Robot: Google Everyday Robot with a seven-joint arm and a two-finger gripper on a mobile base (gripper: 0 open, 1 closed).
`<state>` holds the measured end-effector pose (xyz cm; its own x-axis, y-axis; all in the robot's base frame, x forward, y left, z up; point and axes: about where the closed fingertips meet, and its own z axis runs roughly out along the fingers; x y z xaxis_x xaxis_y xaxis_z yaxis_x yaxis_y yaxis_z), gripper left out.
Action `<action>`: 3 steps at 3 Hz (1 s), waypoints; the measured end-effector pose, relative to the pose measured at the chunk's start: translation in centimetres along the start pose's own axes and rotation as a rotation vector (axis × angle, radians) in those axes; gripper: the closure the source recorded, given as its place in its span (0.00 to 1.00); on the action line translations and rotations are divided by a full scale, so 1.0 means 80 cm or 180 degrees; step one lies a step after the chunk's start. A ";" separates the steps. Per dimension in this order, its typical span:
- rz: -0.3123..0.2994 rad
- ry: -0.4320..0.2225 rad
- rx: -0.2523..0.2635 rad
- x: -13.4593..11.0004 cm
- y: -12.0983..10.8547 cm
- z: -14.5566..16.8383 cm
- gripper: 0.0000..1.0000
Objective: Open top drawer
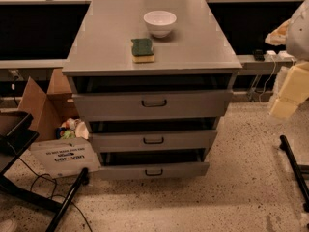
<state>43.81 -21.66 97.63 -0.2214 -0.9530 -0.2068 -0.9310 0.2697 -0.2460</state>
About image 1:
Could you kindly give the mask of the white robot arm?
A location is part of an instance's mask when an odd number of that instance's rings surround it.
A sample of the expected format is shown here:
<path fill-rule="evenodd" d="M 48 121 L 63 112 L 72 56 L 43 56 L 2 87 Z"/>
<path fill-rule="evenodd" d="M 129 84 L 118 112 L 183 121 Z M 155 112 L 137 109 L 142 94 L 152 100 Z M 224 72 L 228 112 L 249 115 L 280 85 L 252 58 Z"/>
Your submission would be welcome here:
<path fill-rule="evenodd" d="M 296 62 L 282 66 L 269 100 L 269 114 L 279 119 L 291 117 L 309 98 L 309 8 L 303 3 L 290 19 L 269 33 L 267 44 L 286 46 Z"/>

